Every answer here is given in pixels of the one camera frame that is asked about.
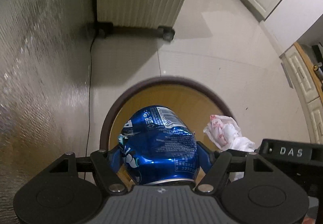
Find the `white plastic bag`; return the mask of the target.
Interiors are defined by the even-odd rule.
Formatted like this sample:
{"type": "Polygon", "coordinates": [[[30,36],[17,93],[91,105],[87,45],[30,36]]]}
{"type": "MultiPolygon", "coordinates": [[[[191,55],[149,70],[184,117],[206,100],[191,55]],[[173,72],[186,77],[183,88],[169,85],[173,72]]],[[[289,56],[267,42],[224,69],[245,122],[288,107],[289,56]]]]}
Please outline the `white plastic bag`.
{"type": "Polygon", "coordinates": [[[254,142],[242,136],[240,127],[232,117],[211,115],[203,133],[219,151],[231,151],[235,157],[242,157],[257,149],[254,142]]]}

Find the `crushed blue soda can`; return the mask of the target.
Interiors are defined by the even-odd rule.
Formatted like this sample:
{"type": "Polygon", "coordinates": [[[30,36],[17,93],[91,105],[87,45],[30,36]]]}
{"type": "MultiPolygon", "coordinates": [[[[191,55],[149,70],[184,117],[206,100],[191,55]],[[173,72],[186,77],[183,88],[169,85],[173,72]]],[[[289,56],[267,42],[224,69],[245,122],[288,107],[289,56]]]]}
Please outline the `crushed blue soda can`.
{"type": "Polygon", "coordinates": [[[126,171],[137,185],[195,183],[200,165],[194,134],[169,108],[135,112],[118,137],[126,171]]]}

